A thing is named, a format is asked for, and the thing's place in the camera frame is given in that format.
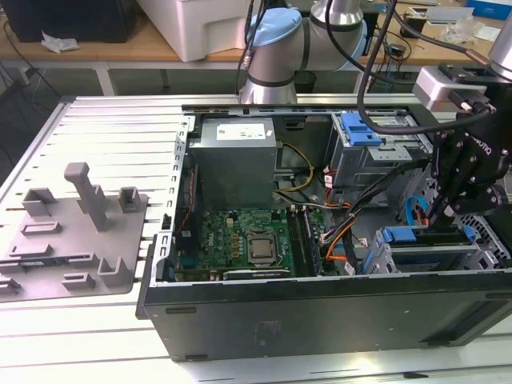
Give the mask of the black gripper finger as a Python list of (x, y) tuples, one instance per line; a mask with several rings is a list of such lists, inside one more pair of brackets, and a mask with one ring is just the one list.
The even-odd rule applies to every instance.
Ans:
[(437, 197), (428, 214), (429, 222), (445, 222), (445, 210), (448, 206), (456, 206), (463, 192), (463, 176), (461, 173), (461, 156), (464, 151), (463, 130), (437, 132), (434, 136), (433, 157), (431, 160), (431, 176), (436, 180)]
[(442, 174), (442, 220), (455, 216), (489, 213), (502, 205), (502, 178), (499, 162), (469, 159)]

